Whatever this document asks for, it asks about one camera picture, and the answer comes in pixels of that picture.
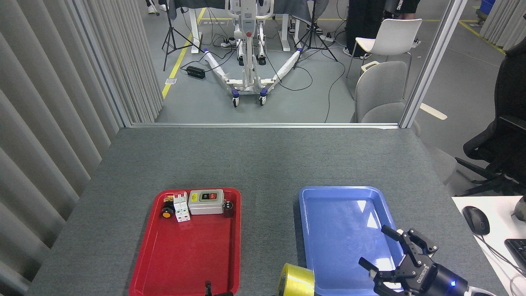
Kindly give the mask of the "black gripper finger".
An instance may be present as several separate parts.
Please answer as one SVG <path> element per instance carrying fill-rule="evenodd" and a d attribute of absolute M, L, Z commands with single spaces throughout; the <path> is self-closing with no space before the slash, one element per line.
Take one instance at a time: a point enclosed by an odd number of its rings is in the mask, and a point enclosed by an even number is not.
<path fill-rule="evenodd" d="M 233 292 L 228 291 L 221 294 L 213 294 L 212 283 L 210 281 L 205 281 L 205 296 L 233 296 Z"/>

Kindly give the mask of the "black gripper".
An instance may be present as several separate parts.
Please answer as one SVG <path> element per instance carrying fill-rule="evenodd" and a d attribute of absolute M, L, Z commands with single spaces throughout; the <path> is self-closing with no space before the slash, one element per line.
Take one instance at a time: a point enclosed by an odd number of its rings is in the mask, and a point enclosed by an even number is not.
<path fill-rule="evenodd" d="M 438 245 L 411 228 L 407 231 L 394 230 L 383 225 L 381 232 L 398 241 L 404 254 L 397 270 L 380 271 L 371 262 L 361 257 L 359 264 L 368 270 L 369 277 L 374 282 L 373 291 L 379 296 L 464 296 L 468 291 L 466 279 L 455 274 L 448 268 L 436 264 L 430 257 L 438 251 Z M 409 277 L 398 279 L 399 272 Z M 385 282 L 400 282 L 404 291 L 395 291 L 385 285 Z"/>

